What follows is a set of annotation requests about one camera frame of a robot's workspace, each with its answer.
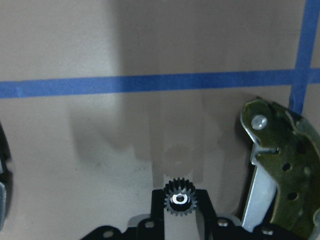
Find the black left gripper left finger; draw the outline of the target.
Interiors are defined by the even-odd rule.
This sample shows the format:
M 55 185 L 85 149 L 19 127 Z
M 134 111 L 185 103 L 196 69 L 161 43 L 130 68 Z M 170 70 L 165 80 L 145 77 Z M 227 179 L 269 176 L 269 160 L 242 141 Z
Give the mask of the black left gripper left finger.
M 163 240 L 165 238 L 164 221 L 165 194 L 155 189 L 151 195 L 149 217 L 140 220 L 137 226 L 128 227 L 121 232 L 111 225 L 99 226 L 83 237 L 84 240 Z

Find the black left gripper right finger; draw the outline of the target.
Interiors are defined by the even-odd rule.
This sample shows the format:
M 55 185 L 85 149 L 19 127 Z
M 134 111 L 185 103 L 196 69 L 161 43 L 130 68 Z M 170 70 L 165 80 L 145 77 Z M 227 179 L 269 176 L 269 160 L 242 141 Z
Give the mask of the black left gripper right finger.
M 247 231 L 227 217 L 217 216 L 208 191 L 197 189 L 197 210 L 203 217 L 205 240 L 300 240 L 298 235 L 272 224 L 263 223 Z

